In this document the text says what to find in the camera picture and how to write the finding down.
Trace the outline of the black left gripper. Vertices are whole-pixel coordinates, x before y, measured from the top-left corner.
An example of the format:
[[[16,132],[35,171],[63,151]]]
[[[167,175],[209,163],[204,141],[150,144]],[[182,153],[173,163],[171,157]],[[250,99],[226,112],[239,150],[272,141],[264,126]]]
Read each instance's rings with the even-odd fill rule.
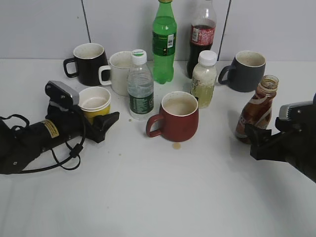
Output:
[[[66,109],[50,99],[45,118],[58,130],[59,135],[53,138],[57,143],[64,143],[78,136],[100,143],[105,140],[110,127],[119,120],[119,112],[96,116],[92,125],[78,105]]]

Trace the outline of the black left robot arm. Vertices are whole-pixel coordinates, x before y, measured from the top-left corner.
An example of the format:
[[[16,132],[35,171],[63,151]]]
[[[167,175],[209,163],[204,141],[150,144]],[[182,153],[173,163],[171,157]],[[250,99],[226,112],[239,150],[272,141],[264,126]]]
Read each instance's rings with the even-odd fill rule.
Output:
[[[100,143],[106,132],[119,119],[119,112],[97,116],[90,123],[81,108],[73,101],[49,101],[44,120],[30,124],[22,115],[12,114],[0,118],[0,172],[1,174],[27,174],[63,167],[73,158],[80,158],[85,139]],[[27,170],[26,167],[46,151],[66,144],[69,156],[59,161],[55,154],[52,166]]]

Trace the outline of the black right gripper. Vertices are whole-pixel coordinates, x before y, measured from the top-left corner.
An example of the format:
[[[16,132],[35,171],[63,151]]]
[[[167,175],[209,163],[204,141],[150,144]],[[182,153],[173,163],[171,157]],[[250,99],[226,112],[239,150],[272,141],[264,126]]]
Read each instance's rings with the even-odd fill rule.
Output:
[[[256,160],[280,162],[316,161],[316,120],[283,121],[276,118],[276,128],[280,135],[272,135],[270,129],[260,129],[252,124],[245,125],[245,133],[250,140],[250,155]]]

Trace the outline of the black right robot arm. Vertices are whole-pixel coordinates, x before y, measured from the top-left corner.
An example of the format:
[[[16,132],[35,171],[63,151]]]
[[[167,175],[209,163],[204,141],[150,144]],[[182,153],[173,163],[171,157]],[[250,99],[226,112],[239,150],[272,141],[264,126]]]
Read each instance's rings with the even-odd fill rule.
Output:
[[[281,106],[275,126],[279,133],[247,123],[245,133],[256,160],[286,162],[316,181],[316,99]]]

